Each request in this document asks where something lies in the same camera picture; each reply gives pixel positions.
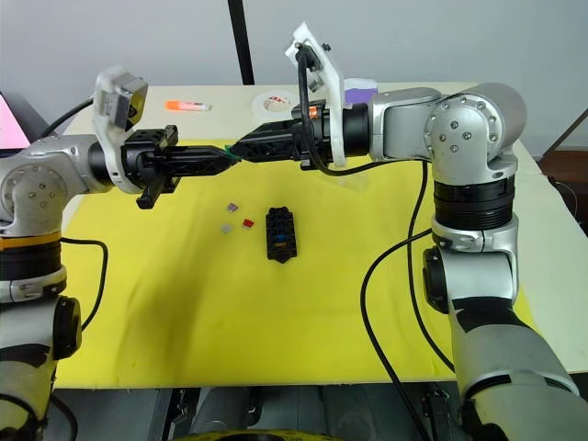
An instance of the pink screen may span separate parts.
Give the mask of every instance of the pink screen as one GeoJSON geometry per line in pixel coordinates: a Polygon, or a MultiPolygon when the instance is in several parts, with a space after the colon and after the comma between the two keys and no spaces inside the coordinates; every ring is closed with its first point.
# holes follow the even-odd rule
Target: pink screen
{"type": "Polygon", "coordinates": [[[24,149],[29,145],[4,97],[0,96],[0,149],[24,149]]]}

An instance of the yellow cloth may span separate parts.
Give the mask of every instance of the yellow cloth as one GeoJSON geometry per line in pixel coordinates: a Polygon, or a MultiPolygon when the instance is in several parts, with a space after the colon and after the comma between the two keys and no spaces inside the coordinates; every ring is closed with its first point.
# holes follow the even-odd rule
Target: yellow cloth
{"type": "MultiPolygon", "coordinates": [[[[85,197],[66,235],[107,243],[106,291],[82,347],[60,362],[57,386],[388,381],[361,321],[359,289],[373,260],[406,237],[420,182],[419,163],[339,178],[293,162],[241,162],[221,175],[182,179],[152,210],[116,189],[85,197]],[[239,206],[234,213],[230,202],[239,206]],[[298,257],[281,265],[266,258],[265,215],[283,206],[294,213],[298,257]],[[241,227],[244,218],[255,222],[251,230],[241,227]],[[224,223],[233,226],[228,234],[224,223]]],[[[432,213],[430,184],[416,232],[429,228],[432,213]]],[[[431,245],[429,236],[413,247],[416,293],[430,334],[451,358],[447,317],[424,300],[422,252],[431,245]]],[[[62,248],[64,294],[80,300],[85,317],[100,251],[62,248]]],[[[452,378],[414,319],[406,265],[401,249],[371,278],[374,330],[401,379],[452,378]]],[[[532,323],[524,296],[515,309],[532,323]]]]}

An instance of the purple object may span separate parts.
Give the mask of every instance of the purple object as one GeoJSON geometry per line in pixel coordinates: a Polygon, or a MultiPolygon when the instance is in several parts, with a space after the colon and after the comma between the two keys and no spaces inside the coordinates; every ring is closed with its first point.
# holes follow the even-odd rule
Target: purple object
{"type": "Polygon", "coordinates": [[[368,103],[378,89],[348,89],[345,90],[345,102],[347,104],[368,103]]]}

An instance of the black pole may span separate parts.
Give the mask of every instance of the black pole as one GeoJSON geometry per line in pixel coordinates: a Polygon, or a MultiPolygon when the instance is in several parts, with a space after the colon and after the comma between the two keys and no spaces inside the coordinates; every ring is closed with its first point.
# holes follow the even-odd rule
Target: black pole
{"type": "Polygon", "coordinates": [[[254,67],[251,64],[251,53],[249,53],[243,0],[227,0],[227,3],[229,4],[229,14],[231,14],[232,35],[235,37],[235,48],[241,68],[241,79],[243,85],[254,85],[254,67]]]}

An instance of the white wall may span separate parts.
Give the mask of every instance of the white wall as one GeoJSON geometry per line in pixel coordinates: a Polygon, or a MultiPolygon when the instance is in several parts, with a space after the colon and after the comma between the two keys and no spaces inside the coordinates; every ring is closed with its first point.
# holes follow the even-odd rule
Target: white wall
{"type": "MultiPolygon", "coordinates": [[[[243,0],[258,84],[306,20],[346,76],[500,81],[540,155],[588,105],[587,0],[243,0]]],[[[240,84],[226,0],[0,0],[0,90],[53,120],[121,63],[151,85],[240,84]]]]}
{"type": "Polygon", "coordinates": [[[306,21],[345,76],[498,81],[528,106],[542,154],[588,106],[586,0],[245,0],[255,82],[295,82],[283,50],[306,21]]]}
{"type": "Polygon", "coordinates": [[[240,84],[227,2],[0,0],[0,90],[47,121],[112,64],[150,85],[240,84]]]}

